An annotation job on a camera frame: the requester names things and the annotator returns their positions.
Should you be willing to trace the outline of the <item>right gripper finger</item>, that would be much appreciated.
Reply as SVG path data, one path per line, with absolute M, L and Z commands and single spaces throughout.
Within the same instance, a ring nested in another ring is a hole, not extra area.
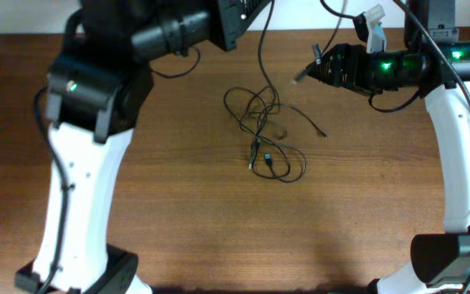
M 318 44 L 313 45 L 313 53 L 315 60 L 306 66 L 306 69 L 313 69 L 318 65 L 323 65 L 327 61 L 331 61 L 332 65 L 337 66 L 339 69 L 345 68 L 345 53 L 347 50 L 347 43 L 340 43 L 334 45 L 329 51 L 325 53 Z
M 342 87 L 346 80 L 346 73 L 341 69 L 316 67 L 308 72 L 308 76 L 332 87 Z

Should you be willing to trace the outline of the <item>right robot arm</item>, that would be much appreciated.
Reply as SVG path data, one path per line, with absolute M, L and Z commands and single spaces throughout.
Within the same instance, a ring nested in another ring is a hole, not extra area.
M 470 41 L 460 41 L 453 1 L 399 2 L 405 49 L 388 51 L 375 6 L 352 21 L 357 45 L 316 48 L 308 76 L 373 99 L 416 87 L 437 136 L 445 185 L 444 232 L 418 234 L 410 261 L 369 283 L 369 293 L 466 293 L 470 289 Z

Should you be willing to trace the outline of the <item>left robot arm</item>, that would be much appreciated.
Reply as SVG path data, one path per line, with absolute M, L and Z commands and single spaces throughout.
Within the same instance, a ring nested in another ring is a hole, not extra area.
M 16 272 L 27 293 L 148 293 L 136 254 L 107 241 L 118 171 L 153 89 L 151 62 L 210 41 L 231 51 L 263 1 L 82 0 L 33 108 L 52 158 L 37 257 Z

